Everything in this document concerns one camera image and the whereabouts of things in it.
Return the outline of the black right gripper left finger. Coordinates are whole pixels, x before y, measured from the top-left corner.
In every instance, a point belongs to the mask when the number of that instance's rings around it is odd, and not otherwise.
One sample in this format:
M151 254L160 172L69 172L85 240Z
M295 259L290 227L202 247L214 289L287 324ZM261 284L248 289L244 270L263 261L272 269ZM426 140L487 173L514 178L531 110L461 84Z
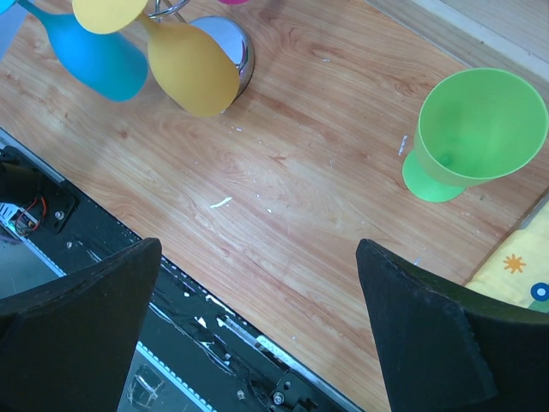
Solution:
M3 411L114 411L162 255L146 238L1 300Z

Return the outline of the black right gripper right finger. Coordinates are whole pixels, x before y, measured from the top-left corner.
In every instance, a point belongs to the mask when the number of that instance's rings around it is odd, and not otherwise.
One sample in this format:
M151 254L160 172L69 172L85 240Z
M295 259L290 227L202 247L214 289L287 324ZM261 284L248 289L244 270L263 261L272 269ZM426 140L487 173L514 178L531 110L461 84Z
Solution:
M544 313L474 292L371 239L356 260L392 410L547 410Z

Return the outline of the green plastic wine glass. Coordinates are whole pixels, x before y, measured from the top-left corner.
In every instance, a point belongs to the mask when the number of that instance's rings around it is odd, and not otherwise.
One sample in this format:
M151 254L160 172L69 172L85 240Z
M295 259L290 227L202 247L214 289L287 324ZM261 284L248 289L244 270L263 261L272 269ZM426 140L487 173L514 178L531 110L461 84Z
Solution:
M404 184L421 200L448 202L526 166L547 134L546 103L529 82L495 68L457 72L420 108Z

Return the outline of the blue plastic wine glass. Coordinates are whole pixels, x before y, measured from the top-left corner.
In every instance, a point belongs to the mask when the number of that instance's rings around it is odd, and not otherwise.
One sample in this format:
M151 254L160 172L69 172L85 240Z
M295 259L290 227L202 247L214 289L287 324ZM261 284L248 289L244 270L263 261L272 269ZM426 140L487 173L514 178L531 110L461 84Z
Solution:
M141 91L148 62L122 34L91 33L74 14L48 13L29 1L2 1L1 12L16 4L41 22L57 60L76 80L116 102L130 100Z

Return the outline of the pink plastic wine glass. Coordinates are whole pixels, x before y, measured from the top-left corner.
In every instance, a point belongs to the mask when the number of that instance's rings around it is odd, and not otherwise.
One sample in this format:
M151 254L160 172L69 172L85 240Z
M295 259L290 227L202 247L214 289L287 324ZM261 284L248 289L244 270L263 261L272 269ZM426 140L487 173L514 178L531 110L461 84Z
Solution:
M247 3L248 1L249 0L219 0L220 3L231 5L231 6Z

